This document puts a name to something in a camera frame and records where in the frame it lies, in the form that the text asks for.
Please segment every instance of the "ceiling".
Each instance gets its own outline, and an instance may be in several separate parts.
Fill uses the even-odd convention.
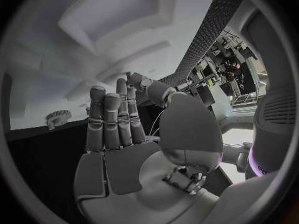
[[[29,0],[14,18],[2,62],[13,80],[11,129],[45,126],[70,110],[87,117],[89,89],[172,74],[212,0]]]

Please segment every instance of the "robotic hand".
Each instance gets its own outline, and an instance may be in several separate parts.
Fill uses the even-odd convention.
[[[166,108],[159,145],[146,140],[135,89]],[[162,224],[198,203],[205,208],[196,218],[204,219],[217,197],[201,187],[223,153],[220,128],[203,102],[137,73],[118,79],[117,94],[93,87],[90,96],[87,153],[74,181],[82,214],[93,223]]]

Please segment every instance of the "metal finger segment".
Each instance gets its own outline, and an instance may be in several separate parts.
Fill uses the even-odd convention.
[[[87,127],[86,149],[89,151],[101,151],[103,145],[103,103],[105,88],[92,87],[90,90],[90,111]]]
[[[120,149],[120,137],[117,124],[121,98],[118,94],[107,94],[104,101],[104,141],[108,150]]]
[[[127,82],[123,78],[119,78],[116,84],[116,93],[120,95],[121,105],[118,109],[118,127],[120,133],[120,141],[123,147],[132,144],[130,117],[128,109],[128,91]]]
[[[133,143],[141,143],[145,141],[146,134],[140,122],[137,105],[136,105],[136,89],[133,85],[128,85],[128,107],[130,116],[130,125]]]

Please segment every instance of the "purple light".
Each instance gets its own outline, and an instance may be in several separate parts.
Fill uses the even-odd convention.
[[[255,162],[254,162],[254,159],[253,159],[253,153],[252,153],[252,147],[251,147],[251,149],[249,150],[248,160],[249,160],[249,164],[250,164],[250,167],[251,167],[252,171],[253,171],[258,177],[262,177],[263,174],[259,171],[257,165],[256,165]]]

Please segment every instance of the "vent grille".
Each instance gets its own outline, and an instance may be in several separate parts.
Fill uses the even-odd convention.
[[[294,124],[296,119],[295,95],[284,95],[266,103],[263,118],[275,124]]]

